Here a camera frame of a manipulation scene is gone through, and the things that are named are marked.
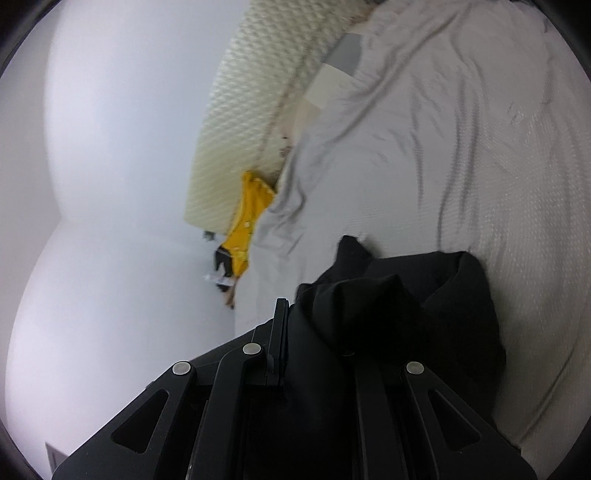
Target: white bed sheet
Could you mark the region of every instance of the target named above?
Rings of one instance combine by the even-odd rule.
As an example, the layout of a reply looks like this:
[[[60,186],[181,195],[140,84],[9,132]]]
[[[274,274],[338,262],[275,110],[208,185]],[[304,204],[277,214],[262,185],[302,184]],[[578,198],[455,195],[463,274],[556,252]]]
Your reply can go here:
[[[376,255],[480,259],[507,351],[499,429],[540,478],[591,414],[591,85],[535,8],[390,0],[351,86],[294,149],[236,292],[236,334],[331,265]]]

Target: black metal bracket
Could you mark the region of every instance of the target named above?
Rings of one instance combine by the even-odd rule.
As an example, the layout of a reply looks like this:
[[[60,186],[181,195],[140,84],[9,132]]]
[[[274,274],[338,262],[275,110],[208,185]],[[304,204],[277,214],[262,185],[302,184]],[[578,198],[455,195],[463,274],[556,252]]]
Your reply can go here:
[[[422,365],[413,367],[408,364],[402,376],[430,454],[433,479],[537,478],[515,449],[438,376]]]
[[[133,478],[156,478],[162,451],[195,376],[194,368],[184,375],[169,368],[70,455],[53,480],[130,478],[122,471],[132,472]]]
[[[283,373],[289,312],[289,302],[286,299],[278,299],[275,304],[275,315],[273,315],[273,327],[267,353],[267,371],[273,375]]]
[[[246,353],[251,345],[258,352]],[[235,463],[236,430],[244,373],[264,357],[257,343],[228,352],[219,363],[213,388],[203,415],[187,480],[205,478],[230,480]]]
[[[407,480],[408,472],[396,423],[376,361],[353,356],[357,420],[363,480]]]

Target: mattress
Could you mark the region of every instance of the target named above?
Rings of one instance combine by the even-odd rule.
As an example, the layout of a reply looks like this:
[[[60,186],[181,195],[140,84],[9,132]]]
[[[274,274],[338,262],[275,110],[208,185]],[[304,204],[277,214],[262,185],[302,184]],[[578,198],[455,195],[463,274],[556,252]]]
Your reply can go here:
[[[546,478],[591,416],[590,158],[589,79],[540,11],[390,0],[258,221],[236,334],[329,267],[342,235],[379,257],[469,251],[507,351],[495,421]]]
[[[227,233],[244,171],[275,185],[284,163],[280,125],[323,56],[371,9],[365,0],[251,0],[213,82],[191,167],[188,223]]]

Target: yellow garment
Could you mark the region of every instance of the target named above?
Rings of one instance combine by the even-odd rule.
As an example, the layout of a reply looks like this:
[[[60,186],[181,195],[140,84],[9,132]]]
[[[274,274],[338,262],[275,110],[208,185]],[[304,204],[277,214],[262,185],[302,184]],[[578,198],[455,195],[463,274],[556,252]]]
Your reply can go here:
[[[248,268],[248,246],[251,243],[255,222],[262,211],[271,204],[274,196],[273,189],[256,178],[252,172],[246,171],[242,174],[240,205],[230,233],[222,243],[222,247],[230,252],[232,271],[236,277],[240,277]]]

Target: white backdrop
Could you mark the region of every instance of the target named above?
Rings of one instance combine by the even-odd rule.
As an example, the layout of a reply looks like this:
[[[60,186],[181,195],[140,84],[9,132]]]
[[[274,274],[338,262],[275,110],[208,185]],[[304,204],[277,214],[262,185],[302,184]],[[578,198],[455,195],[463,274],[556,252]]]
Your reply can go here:
[[[59,8],[25,39],[0,77],[0,418],[4,375],[22,292],[60,221],[43,133],[43,91]]]
[[[215,244],[183,220],[215,71],[248,0],[63,0],[46,72],[47,159],[64,220],[8,353],[8,429],[43,477],[173,362],[229,340],[202,280]]]

